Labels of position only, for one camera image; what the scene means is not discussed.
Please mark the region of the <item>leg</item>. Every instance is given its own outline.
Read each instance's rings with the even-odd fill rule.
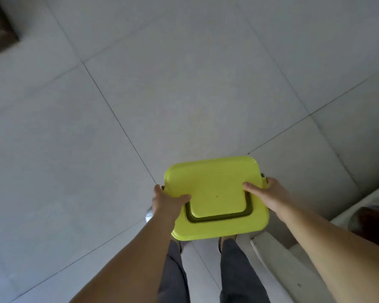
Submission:
[[[180,249],[178,244],[172,240],[164,263],[157,301],[159,303],[190,303],[187,275],[183,269]]]
[[[267,291],[234,239],[222,245],[222,303],[270,303]]]

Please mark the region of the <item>silver metal object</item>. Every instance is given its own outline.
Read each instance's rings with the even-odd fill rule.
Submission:
[[[151,207],[150,209],[148,209],[147,212],[146,212],[146,217],[145,217],[146,223],[149,222],[149,220],[152,217],[153,217],[153,207]]]

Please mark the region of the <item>person's right hand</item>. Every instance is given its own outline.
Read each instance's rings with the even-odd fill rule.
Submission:
[[[276,178],[267,178],[268,188],[259,188],[251,183],[243,183],[245,191],[256,195],[278,218],[282,220],[283,211],[292,208],[293,201],[291,194],[282,187]]]

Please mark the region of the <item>yellow plastic container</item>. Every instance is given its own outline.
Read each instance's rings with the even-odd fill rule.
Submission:
[[[243,190],[243,183],[266,186],[258,163],[248,156],[178,163],[164,175],[164,191],[178,197],[191,194],[175,222],[172,235],[195,240],[263,229],[268,209],[256,196]]]

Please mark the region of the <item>person's left arm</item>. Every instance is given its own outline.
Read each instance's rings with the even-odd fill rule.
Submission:
[[[156,302],[171,232],[191,196],[154,188],[153,217],[70,303]]]

